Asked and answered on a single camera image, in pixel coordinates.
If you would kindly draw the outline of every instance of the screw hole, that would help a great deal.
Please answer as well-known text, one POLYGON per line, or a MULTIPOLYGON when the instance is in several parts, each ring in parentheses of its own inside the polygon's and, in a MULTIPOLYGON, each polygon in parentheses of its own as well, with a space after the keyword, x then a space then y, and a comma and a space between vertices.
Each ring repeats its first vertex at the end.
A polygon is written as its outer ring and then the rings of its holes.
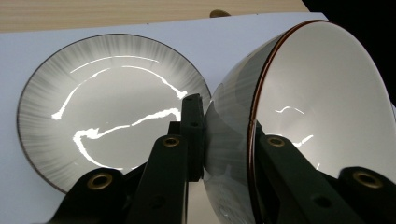
POLYGON ((267 142, 273 147, 283 147, 285 146, 285 142, 277 137, 268 138, 267 142))
POLYGON ((383 186, 382 182, 377 177, 363 171, 355 172, 353 178, 360 184, 371 189, 379 189, 383 186))
POLYGON ((89 189, 98 190, 105 189, 113 181, 113 176, 108 173, 99 173, 93 175, 87 183, 89 189))
POLYGON ((177 138, 174 137, 169 137, 163 139, 163 145, 166 147, 175 147, 180 143, 180 141, 177 138))

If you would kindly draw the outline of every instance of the bowl exterior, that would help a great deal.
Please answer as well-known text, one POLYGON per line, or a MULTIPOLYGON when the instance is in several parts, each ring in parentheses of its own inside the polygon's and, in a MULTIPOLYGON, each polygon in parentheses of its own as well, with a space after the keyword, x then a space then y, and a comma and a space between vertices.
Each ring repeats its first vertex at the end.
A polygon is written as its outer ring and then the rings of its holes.
POLYGON ((263 65, 280 36, 250 53, 216 89, 206 113, 205 188, 221 223, 255 223, 250 200, 248 133, 263 65))

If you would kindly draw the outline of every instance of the ceramic bowl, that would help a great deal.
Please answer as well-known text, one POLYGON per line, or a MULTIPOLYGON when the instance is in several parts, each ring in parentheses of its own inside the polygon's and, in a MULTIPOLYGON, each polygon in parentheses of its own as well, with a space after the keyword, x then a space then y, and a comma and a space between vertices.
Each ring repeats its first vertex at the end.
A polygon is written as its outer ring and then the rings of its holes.
POLYGON ((205 187, 222 223, 260 220, 256 121, 337 177, 362 166, 396 181, 396 127, 370 55, 342 27, 307 21, 251 52, 224 78, 206 113, 205 187))
POLYGON ((55 52, 21 95, 18 131, 29 162, 67 192, 89 171, 124 174, 146 162, 155 140, 180 120, 181 100, 210 93, 199 71, 163 43, 99 35, 55 52))

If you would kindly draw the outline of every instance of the wooden table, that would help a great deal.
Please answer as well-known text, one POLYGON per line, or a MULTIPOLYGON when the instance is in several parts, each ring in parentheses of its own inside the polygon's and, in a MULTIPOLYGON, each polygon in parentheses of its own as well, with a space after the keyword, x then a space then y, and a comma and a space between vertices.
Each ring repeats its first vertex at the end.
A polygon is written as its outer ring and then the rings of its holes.
POLYGON ((58 30, 232 16, 307 12, 301 0, 1 0, 0 33, 58 30))

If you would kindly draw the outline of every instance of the plate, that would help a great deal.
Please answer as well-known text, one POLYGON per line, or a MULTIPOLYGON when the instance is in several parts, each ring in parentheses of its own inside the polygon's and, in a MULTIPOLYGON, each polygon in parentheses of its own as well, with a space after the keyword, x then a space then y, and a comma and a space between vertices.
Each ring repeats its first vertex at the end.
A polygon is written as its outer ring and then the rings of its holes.
POLYGON ((28 161, 69 191, 87 172, 124 174, 146 162, 154 141, 180 120, 181 100, 210 92, 199 71, 165 44, 138 35, 98 35, 55 52, 28 80, 18 132, 28 161))

